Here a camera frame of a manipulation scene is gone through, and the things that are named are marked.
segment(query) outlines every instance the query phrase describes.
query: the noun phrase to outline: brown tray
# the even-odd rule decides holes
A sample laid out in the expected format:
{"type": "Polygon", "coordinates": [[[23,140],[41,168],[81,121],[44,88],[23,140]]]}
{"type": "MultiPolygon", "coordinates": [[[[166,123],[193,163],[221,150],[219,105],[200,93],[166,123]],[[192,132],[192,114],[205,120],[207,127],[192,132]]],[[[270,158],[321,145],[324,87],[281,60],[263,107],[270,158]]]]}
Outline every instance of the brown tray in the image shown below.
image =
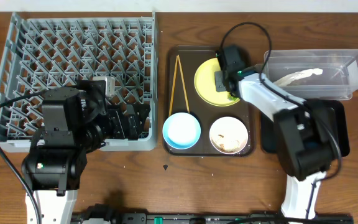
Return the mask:
{"type": "MultiPolygon", "coordinates": [[[[208,59],[215,57],[217,47],[207,46],[177,46],[170,49],[167,57],[167,74],[164,120],[168,118],[170,98],[172,92],[173,73],[175,69],[175,60],[177,55],[180,61],[185,79],[187,98],[190,113],[200,122],[201,137],[198,142],[189,149],[175,149],[170,147],[164,140],[163,146],[170,154],[176,156],[246,156],[255,148],[255,128],[251,107],[245,101],[240,101],[231,106],[213,106],[205,102],[197,94],[194,86],[194,75],[197,68],[208,59]],[[232,116],[241,120],[248,129],[248,142],[245,148],[234,155],[227,155],[216,150],[209,140],[209,129],[211,125],[219,118],[232,116]]],[[[177,71],[175,92],[173,96],[172,114],[186,111],[185,96],[181,83],[179,68],[177,71]]]]}

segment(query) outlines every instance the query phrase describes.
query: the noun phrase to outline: blue bowl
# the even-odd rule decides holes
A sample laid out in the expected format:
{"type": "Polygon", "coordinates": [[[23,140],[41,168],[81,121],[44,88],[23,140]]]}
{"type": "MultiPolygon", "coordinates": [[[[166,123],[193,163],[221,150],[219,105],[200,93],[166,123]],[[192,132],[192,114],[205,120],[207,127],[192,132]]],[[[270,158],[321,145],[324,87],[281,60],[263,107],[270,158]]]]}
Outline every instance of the blue bowl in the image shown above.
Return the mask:
{"type": "Polygon", "coordinates": [[[199,140],[201,126],[193,115],[175,113],[165,120],[162,126],[162,136],[172,148],[188,149],[199,140]]]}

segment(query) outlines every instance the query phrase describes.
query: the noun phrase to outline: wooden table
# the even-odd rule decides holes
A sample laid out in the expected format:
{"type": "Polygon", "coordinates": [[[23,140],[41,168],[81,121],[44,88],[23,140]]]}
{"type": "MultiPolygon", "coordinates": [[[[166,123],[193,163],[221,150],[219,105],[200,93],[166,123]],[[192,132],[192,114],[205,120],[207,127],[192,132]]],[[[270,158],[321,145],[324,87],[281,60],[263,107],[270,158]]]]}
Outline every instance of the wooden table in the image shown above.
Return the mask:
{"type": "MultiPolygon", "coordinates": [[[[149,16],[144,13],[22,13],[23,17],[149,16]]],[[[0,13],[0,61],[11,13],[0,13]]],[[[218,45],[233,25],[254,21],[268,29],[274,49],[358,49],[358,14],[300,13],[158,13],[158,144],[147,152],[101,152],[88,155],[75,211],[107,203],[122,211],[143,208],[154,213],[247,213],[279,210],[286,175],[275,155],[260,146],[245,158],[175,157],[162,147],[165,61],[176,45],[218,45]]],[[[267,41],[251,27],[233,32],[227,43],[245,47],[252,63],[263,61],[267,41]]],[[[358,223],[358,91],[343,101],[351,153],[339,177],[321,187],[316,211],[351,213],[358,223]]],[[[23,153],[8,155],[20,167],[23,153]]],[[[0,158],[0,223],[25,223],[25,192],[0,158]]]]}

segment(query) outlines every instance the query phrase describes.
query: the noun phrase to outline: plastic bin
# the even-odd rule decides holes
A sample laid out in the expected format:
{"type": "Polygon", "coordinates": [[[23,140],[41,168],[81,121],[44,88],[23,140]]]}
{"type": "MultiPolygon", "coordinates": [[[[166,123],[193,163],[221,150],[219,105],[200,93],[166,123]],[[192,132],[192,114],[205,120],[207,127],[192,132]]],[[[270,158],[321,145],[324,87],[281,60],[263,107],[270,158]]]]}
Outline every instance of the plastic bin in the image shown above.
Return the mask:
{"type": "MultiPolygon", "coordinates": [[[[108,103],[146,103],[145,130],[136,141],[107,139],[102,151],[147,151],[157,144],[158,24],[152,17],[28,19],[12,14],[0,65],[0,103],[24,94],[112,76],[108,103]]],[[[28,152],[43,126],[42,97],[0,110],[0,145],[28,152]]]]}
{"type": "Polygon", "coordinates": [[[327,100],[349,100],[358,90],[358,50],[354,49],[273,50],[264,73],[275,82],[285,75],[312,68],[320,68],[323,73],[281,87],[302,98],[327,100]]]}

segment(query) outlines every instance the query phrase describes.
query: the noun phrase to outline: dish rack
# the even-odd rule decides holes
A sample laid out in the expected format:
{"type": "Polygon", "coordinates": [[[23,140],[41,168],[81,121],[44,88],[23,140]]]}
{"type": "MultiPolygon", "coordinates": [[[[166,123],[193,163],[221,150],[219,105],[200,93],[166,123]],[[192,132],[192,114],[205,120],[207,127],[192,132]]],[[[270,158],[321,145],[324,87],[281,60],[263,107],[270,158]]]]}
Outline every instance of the dish rack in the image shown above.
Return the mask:
{"type": "MultiPolygon", "coordinates": [[[[0,103],[76,80],[112,76],[108,103],[149,104],[144,132],[136,141],[107,139],[102,151],[148,151],[157,144],[158,24],[152,17],[22,19],[13,13],[0,65],[0,103]]],[[[0,110],[0,145],[7,152],[28,152],[35,131],[44,125],[41,96],[0,110]]]]}

